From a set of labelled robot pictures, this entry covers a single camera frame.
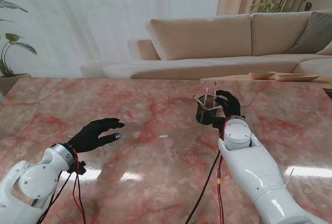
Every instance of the wooden table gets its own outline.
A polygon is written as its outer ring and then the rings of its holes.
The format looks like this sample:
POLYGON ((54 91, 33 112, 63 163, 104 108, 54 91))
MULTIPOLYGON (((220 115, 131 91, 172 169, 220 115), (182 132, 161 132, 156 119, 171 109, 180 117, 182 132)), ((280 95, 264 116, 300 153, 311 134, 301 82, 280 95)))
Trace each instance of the wooden table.
MULTIPOLYGON (((278 75, 293 75, 289 73, 276 73, 273 75, 271 78, 267 80, 260 80, 260 81, 272 81, 272 82, 279 82, 276 81, 274 78, 278 75)), ((238 80, 238 81, 247 81, 247 80, 252 80, 250 79, 249 75, 231 75, 231 76, 224 76, 224 77, 214 77, 214 78, 204 78, 201 80, 238 80)), ((320 76, 318 79, 309 81, 310 83, 316 83, 320 85, 325 92, 332 93, 332 77, 325 77, 325 76, 320 76)))

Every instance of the wooden bowl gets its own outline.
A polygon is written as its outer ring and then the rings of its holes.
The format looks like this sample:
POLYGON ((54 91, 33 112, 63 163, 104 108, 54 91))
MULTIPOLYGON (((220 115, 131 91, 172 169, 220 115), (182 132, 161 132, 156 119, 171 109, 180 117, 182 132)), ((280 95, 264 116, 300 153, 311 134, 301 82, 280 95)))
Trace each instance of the wooden bowl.
POLYGON ((256 71, 256 72, 250 72, 249 76, 253 80, 266 80, 270 77, 272 77, 276 72, 274 71, 256 71))

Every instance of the robotic hand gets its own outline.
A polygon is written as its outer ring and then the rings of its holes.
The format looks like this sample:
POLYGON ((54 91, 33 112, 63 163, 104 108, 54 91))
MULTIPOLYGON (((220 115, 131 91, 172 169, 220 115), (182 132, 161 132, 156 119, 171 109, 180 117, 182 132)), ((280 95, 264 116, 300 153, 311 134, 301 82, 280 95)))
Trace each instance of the robotic hand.
POLYGON ((277 163, 251 132, 240 114, 240 103, 226 91, 216 98, 226 118, 217 118, 218 145, 237 184, 255 204, 265 224, 323 224, 322 219, 306 212, 293 199, 282 181, 277 163))
POLYGON ((115 118, 93 121, 83 127, 68 143, 57 143, 47 148, 40 162, 29 164, 21 161, 14 165, 0 181, 1 223, 36 224, 56 190, 59 173, 76 171, 74 164, 77 153, 91 151, 118 140, 121 137, 119 133, 103 137, 99 135, 109 129, 123 126, 125 124, 115 118), (12 195, 14 186, 25 197, 34 199, 31 206, 12 195))

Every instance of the red wire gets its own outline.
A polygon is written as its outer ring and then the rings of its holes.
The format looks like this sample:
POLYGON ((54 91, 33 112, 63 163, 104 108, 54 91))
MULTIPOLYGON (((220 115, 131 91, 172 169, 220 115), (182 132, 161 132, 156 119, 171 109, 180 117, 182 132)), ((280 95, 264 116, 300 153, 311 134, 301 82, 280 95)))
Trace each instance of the red wire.
POLYGON ((77 178, 78 178, 78 171, 79 171, 79 161, 78 161, 78 157, 77 157, 77 152, 75 151, 75 149, 73 149, 74 153, 76 154, 76 161, 77 161, 77 174, 76 174, 76 178, 75 178, 75 183, 74 183, 74 188, 73 188, 73 198, 74 198, 74 202, 76 204, 76 206, 78 207, 78 209, 80 210, 82 217, 84 219, 84 213, 83 210, 80 208, 80 206, 78 205, 76 198, 75 198, 75 188, 76 188, 76 182, 77 182, 77 178))
MULTIPOLYGON (((218 169, 218 172, 217 172, 217 178, 220 178, 219 169, 218 169)), ((220 223, 221 223, 222 222, 222 209, 220 207, 220 194, 219 194, 219 191, 220 191, 220 184, 217 183, 217 194, 218 194, 218 204, 219 204, 219 218, 220 218, 220 223)))
MULTIPOLYGON (((222 133, 222 140, 225 139, 225 127, 226 127, 226 122, 228 121, 228 119, 233 116, 230 115, 229 117, 226 118, 225 123, 224 123, 224 127, 223 127, 223 133, 222 133)), ((220 174, 220 165, 223 161, 223 156, 221 155, 220 157, 220 162, 219 162, 219 167, 218 167, 218 172, 217 172, 217 179, 220 180, 220 184, 218 184, 217 182, 217 193, 218 193, 218 202, 219 202, 219 217, 220 217, 220 224, 224 224, 224 208, 223 208, 223 202, 222 202, 222 195, 220 193, 220 186, 221 186, 221 174, 220 174)))

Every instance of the white curtain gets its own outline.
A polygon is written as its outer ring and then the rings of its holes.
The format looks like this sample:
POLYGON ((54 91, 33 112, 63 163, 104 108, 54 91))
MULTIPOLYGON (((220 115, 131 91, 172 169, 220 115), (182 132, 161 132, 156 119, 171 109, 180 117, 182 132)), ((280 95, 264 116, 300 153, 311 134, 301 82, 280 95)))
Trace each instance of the white curtain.
POLYGON ((215 16, 218 0, 7 0, 27 9, 0 9, 4 33, 25 37, 38 56, 19 47, 8 51, 17 73, 36 77, 80 77, 89 61, 129 60, 128 40, 148 38, 151 18, 215 16))

